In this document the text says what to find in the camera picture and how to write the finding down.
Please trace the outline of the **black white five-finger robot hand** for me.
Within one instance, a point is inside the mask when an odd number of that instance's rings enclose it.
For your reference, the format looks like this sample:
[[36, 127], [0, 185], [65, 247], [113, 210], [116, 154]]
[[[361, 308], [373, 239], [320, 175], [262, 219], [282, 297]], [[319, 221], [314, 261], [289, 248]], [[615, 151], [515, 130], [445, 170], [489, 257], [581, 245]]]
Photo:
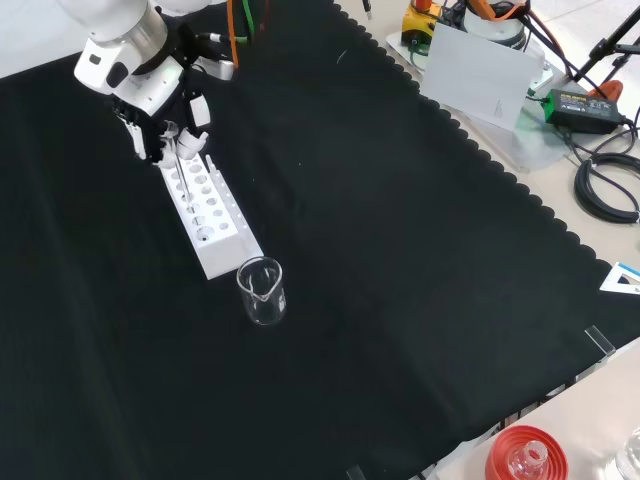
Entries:
[[107, 47], [89, 39], [74, 75], [84, 86], [111, 98], [137, 158], [163, 168], [194, 159], [209, 137], [211, 115], [204, 94], [187, 87], [186, 71], [173, 56], [151, 72], [136, 75], [133, 69], [141, 59], [131, 43]]

